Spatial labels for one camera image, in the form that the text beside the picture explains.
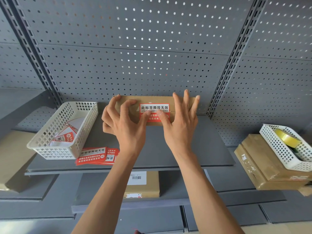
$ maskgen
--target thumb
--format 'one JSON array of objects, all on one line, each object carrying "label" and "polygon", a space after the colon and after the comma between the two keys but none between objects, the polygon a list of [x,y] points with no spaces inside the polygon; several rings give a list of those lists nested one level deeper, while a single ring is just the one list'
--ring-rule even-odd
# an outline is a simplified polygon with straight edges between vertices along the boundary
[{"label": "thumb", "polygon": [[150,115],[151,115],[152,111],[148,110],[146,112],[144,112],[140,118],[139,124],[140,125],[144,125],[146,126],[146,122],[149,119]]},{"label": "thumb", "polygon": [[167,128],[169,125],[171,125],[167,114],[165,114],[162,110],[157,110],[157,115],[161,120],[164,128]]}]

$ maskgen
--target mesh basket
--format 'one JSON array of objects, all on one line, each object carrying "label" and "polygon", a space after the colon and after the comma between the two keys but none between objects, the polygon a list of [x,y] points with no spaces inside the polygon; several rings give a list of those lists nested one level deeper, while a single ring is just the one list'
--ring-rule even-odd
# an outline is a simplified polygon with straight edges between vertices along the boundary
[{"label": "mesh basket", "polygon": [[[277,136],[274,132],[275,129],[281,129],[301,141],[296,149],[302,161],[298,159],[288,146]],[[302,172],[312,171],[312,148],[293,129],[286,126],[263,124],[260,134],[273,149],[285,168]]]},{"label": "mesh basket", "polygon": [[[27,148],[35,150],[45,159],[76,159],[79,157],[84,143],[98,115],[96,102],[66,102],[52,115],[47,123],[27,144]],[[50,146],[55,134],[63,129],[71,119],[85,117],[75,139],[70,146]]]}]

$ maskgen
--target hand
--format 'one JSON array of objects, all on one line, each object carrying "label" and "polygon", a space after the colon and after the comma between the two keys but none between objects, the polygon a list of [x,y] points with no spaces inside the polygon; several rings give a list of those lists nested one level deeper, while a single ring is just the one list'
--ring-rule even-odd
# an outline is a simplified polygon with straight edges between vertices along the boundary
[{"label": "hand", "polygon": [[114,96],[103,111],[103,132],[114,134],[117,137],[120,151],[138,156],[145,144],[146,122],[151,111],[143,113],[139,123],[136,124],[129,117],[129,107],[135,104],[136,100],[125,101],[120,107],[119,115],[115,104],[120,97],[120,94]]},{"label": "hand", "polygon": [[180,101],[180,98],[176,93],[173,93],[173,97],[176,110],[174,122],[170,123],[167,115],[162,110],[157,110],[157,115],[163,124],[165,141],[171,149],[174,157],[177,158],[181,155],[192,152],[191,142],[194,130],[198,123],[196,111],[200,96],[196,96],[190,110],[188,110],[188,90],[184,91],[183,102]]}]

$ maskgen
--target tape roll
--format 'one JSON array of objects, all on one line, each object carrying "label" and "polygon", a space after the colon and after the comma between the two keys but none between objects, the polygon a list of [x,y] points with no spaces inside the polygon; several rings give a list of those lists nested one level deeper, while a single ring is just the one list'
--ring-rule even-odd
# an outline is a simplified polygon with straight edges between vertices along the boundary
[{"label": "tape roll", "polygon": [[300,140],[292,137],[291,134],[289,134],[285,131],[282,131],[281,129],[276,129],[274,132],[289,147],[296,148],[301,143]]}]

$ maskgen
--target forearm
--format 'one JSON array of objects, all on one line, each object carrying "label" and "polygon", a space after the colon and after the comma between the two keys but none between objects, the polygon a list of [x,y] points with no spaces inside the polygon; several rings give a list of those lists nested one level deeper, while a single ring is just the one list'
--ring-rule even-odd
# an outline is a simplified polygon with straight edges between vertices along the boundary
[{"label": "forearm", "polygon": [[244,233],[208,181],[196,155],[176,156],[200,233]]},{"label": "forearm", "polygon": [[128,179],[137,155],[121,151],[72,234],[114,233]]}]

